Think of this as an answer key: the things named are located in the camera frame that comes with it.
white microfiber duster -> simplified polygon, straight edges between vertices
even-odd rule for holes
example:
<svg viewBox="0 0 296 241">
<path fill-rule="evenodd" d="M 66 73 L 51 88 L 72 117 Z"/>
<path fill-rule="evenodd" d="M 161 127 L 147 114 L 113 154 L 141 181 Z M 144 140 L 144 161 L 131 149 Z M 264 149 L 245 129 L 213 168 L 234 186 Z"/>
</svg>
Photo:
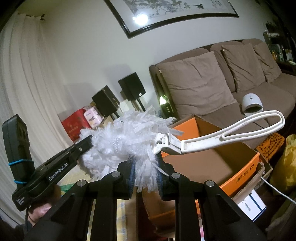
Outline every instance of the white microfiber duster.
<svg viewBox="0 0 296 241">
<path fill-rule="evenodd" d="M 93 147 L 82 156 L 79 165 L 93 179 L 100 180 L 115 171 L 120 162 L 133 156 L 136 160 L 135 186 L 138 187 L 138 191 L 146 187 L 149 192 L 156 191 L 157 172 L 164 173 L 164 171 L 157 166 L 153 154 L 153 148 L 156 146 L 155 138 L 158 133 L 182 134 L 180 131 L 168 128 L 173 119 L 165 120 L 157 117 L 155 109 L 150 107 L 145 112 L 126 111 L 113 124 L 108 123 L 103 129 L 83 129 L 80 138 L 92 135 Z"/>
</svg>

picture frame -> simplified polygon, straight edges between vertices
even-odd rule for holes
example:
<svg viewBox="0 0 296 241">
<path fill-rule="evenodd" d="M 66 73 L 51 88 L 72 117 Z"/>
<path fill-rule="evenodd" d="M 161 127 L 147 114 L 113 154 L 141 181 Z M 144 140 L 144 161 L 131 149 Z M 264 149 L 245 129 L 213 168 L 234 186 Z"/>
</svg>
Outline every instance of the picture frame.
<svg viewBox="0 0 296 241">
<path fill-rule="evenodd" d="M 229 0 L 104 1 L 129 39 L 149 30 L 184 20 L 239 17 Z"/>
</svg>

white wall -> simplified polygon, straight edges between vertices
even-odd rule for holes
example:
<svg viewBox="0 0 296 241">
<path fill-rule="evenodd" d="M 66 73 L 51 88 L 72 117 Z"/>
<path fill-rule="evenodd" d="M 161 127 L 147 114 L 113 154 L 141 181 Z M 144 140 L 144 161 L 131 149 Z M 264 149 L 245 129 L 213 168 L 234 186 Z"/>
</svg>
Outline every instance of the white wall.
<svg viewBox="0 0 296 241">
<path fill-rule="evenodd" d="M 271 12 L 254 0 L 230 0 L 239 18 L 200 18 L 166 25 L 128 39 L 103 0 L 63 0 L 45 16 L 44 29 L 77 108 L 108 85 L 122 101 L 118 80 L 137 72 L 149 104 L 159 109 L 148 67 L 216 42 L 263 39 Z"/>
<path fill-rule="evenodd" d="M 18 8 L 19 13 L 41 16 L 52 11 L 61 0 L 25 0 Z"/>
</svg>

human hand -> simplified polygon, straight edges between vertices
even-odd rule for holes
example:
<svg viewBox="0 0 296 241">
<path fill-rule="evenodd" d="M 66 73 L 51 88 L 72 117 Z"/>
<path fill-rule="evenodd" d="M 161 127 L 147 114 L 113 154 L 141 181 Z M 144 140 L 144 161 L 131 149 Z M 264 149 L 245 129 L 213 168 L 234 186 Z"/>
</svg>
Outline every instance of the human hand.
<svg viewBox="0 0 296 241">
<path fill-rule="evenodd" d="M 61 198 L 61 188 L 54 186 L 53 194 L 50 198 L 33 203 L 29 208 L 28 221 L 34 226 L 40 218 Z"/>
</svg>

printed label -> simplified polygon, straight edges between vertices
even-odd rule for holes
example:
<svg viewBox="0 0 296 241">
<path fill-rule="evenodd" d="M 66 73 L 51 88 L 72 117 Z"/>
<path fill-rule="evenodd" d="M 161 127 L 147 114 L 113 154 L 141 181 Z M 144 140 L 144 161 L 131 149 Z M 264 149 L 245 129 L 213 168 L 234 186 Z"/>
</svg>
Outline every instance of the printed label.
<svg viewBox="0 0 296 241">
<path fill-rule="evenodd" d="M 249 172 L 249 169 L 247 169 L 245 172 L 244 172 L 244 176 L 247 175 Z"/>
<path fill-rule="evenodd" d="M 22 205 L 25 202 L 25 197 L 18 198 L 17 202 L 18 202 L 19 205 Z"/>
<path fill-rule="evenodd" d="M 239 178 L 237 179 L 237 183 L 242 179 L 242 175 L 239 176 Z"/>
<path fill-rule="evenodd" d="M 68 166 L 68 163 L 65 163 L 61 166 L 57 171 L 55 171 L 52 176 L 48 177 L 49 181 L 52 181 L 62 170 L 64 170 Z"/>
</svg>

